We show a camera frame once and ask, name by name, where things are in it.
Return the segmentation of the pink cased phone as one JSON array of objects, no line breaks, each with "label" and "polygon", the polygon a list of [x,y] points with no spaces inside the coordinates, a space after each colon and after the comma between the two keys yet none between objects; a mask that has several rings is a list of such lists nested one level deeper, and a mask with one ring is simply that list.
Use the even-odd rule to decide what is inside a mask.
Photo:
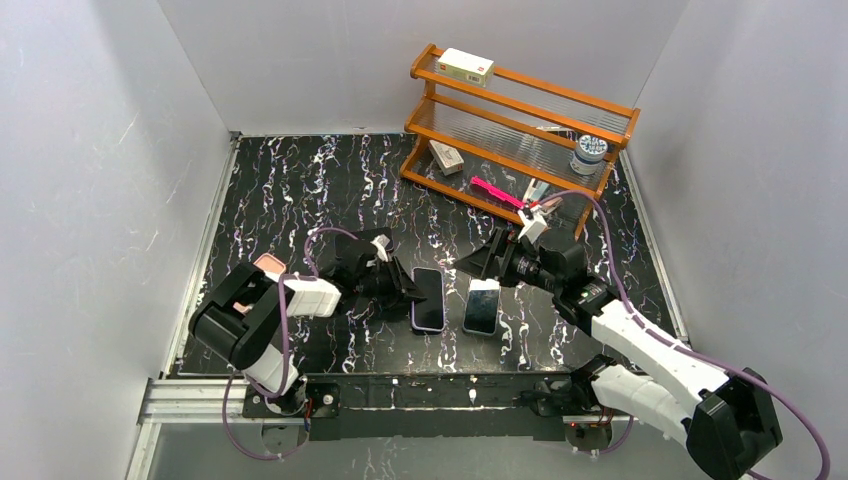
[{"label": "pink cased phone", "polygon": [[248,268],[246,263],[239,264],[232,271],[232,274],[235,274],[236,279],[239,281],[236,293],[234,294],[233,308],[244,315],[266,293],[270,283],[277,282],[280,276],[286,272],[286,265],[270,253],[260,255],[253,261],[252,266],[255,269],[262,270],[266,279],[258,280],[254,278],[253,269]]}]

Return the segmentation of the lilac phone case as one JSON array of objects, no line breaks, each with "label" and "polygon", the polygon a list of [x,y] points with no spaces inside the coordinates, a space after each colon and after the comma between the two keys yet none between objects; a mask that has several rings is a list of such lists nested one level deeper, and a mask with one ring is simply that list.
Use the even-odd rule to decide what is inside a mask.
[{"label": "lilac phone case", "polygon": [[412,280],[424,295],[411,308],[411,327],[425,334],[441,333],[445,328],[443,275],[430,268],[415,267]]}]

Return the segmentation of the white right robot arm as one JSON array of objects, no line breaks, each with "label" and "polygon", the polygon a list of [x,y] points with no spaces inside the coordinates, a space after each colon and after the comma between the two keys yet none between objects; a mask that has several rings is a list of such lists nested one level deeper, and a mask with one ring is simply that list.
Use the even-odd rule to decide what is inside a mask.
[{"label": "white right robot arm", "polygon": [[739,479],[783,441],[764,380],[694,357],[645,319],[623,294],[590,272],[584,248],[548,230],[531,242],[502,228],[454,268],[503,287],[527,284],[552,296],[558,315],[634,362],[635,374],[596,355],[568,380],[522,394],[534,412],[608,407],[636,417],[680,443],[712,479]]}]

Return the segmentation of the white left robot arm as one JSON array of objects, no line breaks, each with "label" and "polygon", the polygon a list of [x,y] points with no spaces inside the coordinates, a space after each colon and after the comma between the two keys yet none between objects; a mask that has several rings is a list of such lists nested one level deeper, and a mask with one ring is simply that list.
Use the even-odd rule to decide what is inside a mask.
[{"label": "white left robot arm", "polygon": [[317,229],[304,243],[310,274],[270,273],[241,263],[190,317],[190,335],[268,399],[284,396],[299,377],[291,357],[290,318],[329,318],[369,302],[384,309],[406,307],[427,298],[395,257],[390,229],[330,231],[336,245],[327,266],[318,267],[312,255],[314,240],[324,232]]}]

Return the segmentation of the black smartphone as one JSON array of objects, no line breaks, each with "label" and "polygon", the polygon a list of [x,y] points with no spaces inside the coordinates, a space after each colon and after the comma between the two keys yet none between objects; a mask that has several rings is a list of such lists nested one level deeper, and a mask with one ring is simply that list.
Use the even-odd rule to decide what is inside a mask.
[{"label": "black smartphone", "polygon": [[492,336],[498,326],[500,284],[495,279],[472,279],[466,301],[463,331],[468,334]]}]

